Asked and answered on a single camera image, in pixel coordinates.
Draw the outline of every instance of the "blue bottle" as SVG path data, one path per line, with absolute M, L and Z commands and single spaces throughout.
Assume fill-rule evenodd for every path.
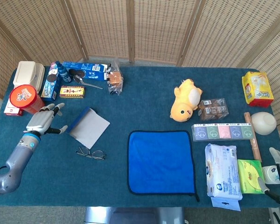
M 58 73 L 62 77 L 62 79 L 67 83 L 71 82 L 69 72 L 66 70 L 66 68 L 60 63 L 60 61 L 56 61 L 55 63 L 58 68 Z

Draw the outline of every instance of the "paper sheet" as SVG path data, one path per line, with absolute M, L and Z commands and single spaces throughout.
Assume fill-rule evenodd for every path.
M 90 109 L 79 124 L 71 130 L 70 135 L 90 149 L 109 124 L 108 121 L 98 116 L 93 109 Z
M 213 207 L 241 211 L 238 200 L 220 197 L 211 197 Z

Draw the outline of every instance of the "wooden rolling pin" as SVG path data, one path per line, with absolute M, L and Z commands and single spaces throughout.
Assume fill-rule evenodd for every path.
M 244 113 L 244 117 L 245 117 L 246 123 L 251 124 L 252 132 L 253 132 L 253 139 L 250 139 L 250 143 L 251 143 L 254 159 L 262 162 L 250 113 L 249 112 Z

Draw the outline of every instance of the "small yellow box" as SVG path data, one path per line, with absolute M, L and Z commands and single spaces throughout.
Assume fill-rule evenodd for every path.
M 242 77 L 246 103 L 250 106 L 268 107 L 274 100 L 265 72 L 249 71 Z
M 83 86 L 61 86 L 59 96 L 61 98 L 84 98 L 85 88 Z

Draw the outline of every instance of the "glasses lens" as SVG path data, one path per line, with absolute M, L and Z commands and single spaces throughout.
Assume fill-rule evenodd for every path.
M 84 154 L 84 155 L 88 155 L 89 154 L 89 150 L 86 147 L 80 148 L 80 153 Z
M 96 159 L 96 160 L 101 160 L 101 159 L 104 158 L 104 155 L 105 155 L 105 154 L 104 154 L 104 152 L 101 151 L 101 150 L 96 150 L 96 151 L 94 151 L 91 155 L 94 157 L 94 159 Z
M 76 71 L 74 69 L 70 69 L 69 74 L 70 74 L 70 76 L 74 76 L 74 75 L 76 75 Z
M 81 82 L 81 80 L 77 76 L 74 76 L 74 80 L 75 80 L 76 83 L 80 83 Z

